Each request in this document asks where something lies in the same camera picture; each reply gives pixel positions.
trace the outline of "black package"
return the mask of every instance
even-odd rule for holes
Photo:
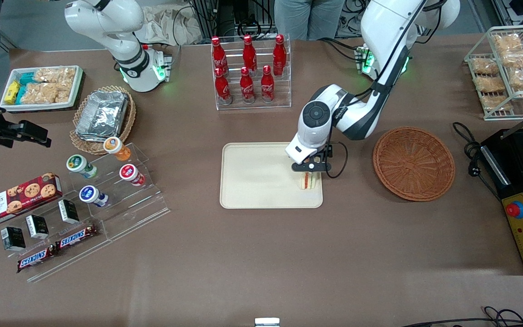
[[[1,239],[4,241],[4,249],[8,251],[25,250],[25,240],[21,228],[6,227],[1,230]]]
[[[44,217],[29,215],[25,217],[27,222],[27,229],[32,238],[47,238],[49,236],[48,225],[45,223]]]
[[[78,211],[76,211],[76,205],[73,202],[63,199],[58,202],[58,206],[60,207],[60,214],[62,215],[63,221],[67,223],[79,222]]]

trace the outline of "brown wicker basket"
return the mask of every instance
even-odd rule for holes
[[[374,147],[372,162],[386,188],[411,201],[439,198],[455,178],[455,163],[445,144],[418,128],[386,132]]]
[[[114,85],[100,87],[96,91],[106,91],[106,92],[118,91],[118,92],[122,92],[122,93],[125,93],[126,95],[128,95],[128,105],[126,107],[126,116],[124,118],[124,122],[122,123],[123,127],[122,127],[122,131],[120,133],[120,136],[119,136],[119,138],[122,140],[122,142],[125,143],[124,141],[130,134],[130,130],[133,128],[134,118],[137,115],[137,109],[134,104],[133,97],[130,95],[130,93],[126,89],[123,89],[120,86],[114,86]],[[86,97],[86,99],[84,99],[80,103],[78,110],[74,114],[74,119],[72,120],[74,122],[74,127],[78,125],[79,119],[82,116],[82,110],[85,108],[86,104],[88,103],[89,97],[90,97],[90,95],[88,95]],[[104,147],[102,146],[102,142],[84,141],[83,139],[79,138],[76,135],[75,130],[70,132],[70,139],[72,140],[72,144],[74,144],[75,147],[77,147],[78,149],[80,149],[86,153],[90,153],[90,154],[94,154],[94,155],[106,154],[106,151],[104,151]]]

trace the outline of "gray pants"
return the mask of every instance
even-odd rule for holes
[[[334,37],[345,0],[276,0],[274,19],[280,34],[291,39]]]

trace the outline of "brown table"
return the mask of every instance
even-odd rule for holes
[[[360,91],[367,78],[327,45],[295,42],[292,108],[217,112],[209,46],[183,48],[170,83],[133,93],[138,113],[129,137],[151,159],[172,212],[36,284],[14,273],[0,240],[0,326],[238,327],[275,316],[285,327],[391,327],[479,317],[486,305],[523,314],[523,267],[502,207],[467,175],[464,141],[450,125],[467,124],[479,140],[512,125],[481,119],[461,65],[478,39],[435,37],[416,45],[375,133],[346,142],[346,171],[324,180],[321,207],[305,210],[223,209],[222,147],[289,141],[318,87],[337,83]],[[84,94],[125,86],[103,50],[11,56],[14,68],[80,65],[87,73]],[[66,177],[65,160],[77,152],[68,138],[72,114],[8,117],[42,124],[53,142],[50,149],[0,147],[0,191],[42,172]],[[455,182],[436,201],[403,201],[374,174],[377,139],[405,125],[436,134],[453,153]],[[343,136],[335,132],[334,139]]]

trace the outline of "coca-cola bottle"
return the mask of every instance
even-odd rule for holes
[[[253,93],[253,80],[249,76],[249,69],[247,67],[241,67],[241,80],[239,81],[241,85],[241,96],[243,101],[247,104],[252,104],[256,101],[256,95]]]
[[[261,99],[265,103],[274,101],[274,76],[271,75],[269,64],[263,66],[263,76],[261,77]]]
[[[229,83],[227,83],[227,79],[223,76],[223,70],[221,68],[215,68],[215,90],[219,96],[219,104],[231,104],[233,97],[229,91]]]
[[[245,35],[243,37],[243,64],[249,70],[250,76],[256,76],[257,74],[257,54],[255,48],[252,45],[252,36]]]
[[[286,66],[286,48],[284,47],[284,36],[276,36],[276,46],[274,46],[274,75],[282,76]]]
[[[229,74],[229,67],[227,66],[227,57],[225,50],[222,48],[222,45],[219,41],[219,38],[214,36],[211,38],[211,44],[213,45],[212,57],[214,68],[221,68],[223,71],[223,76]]]

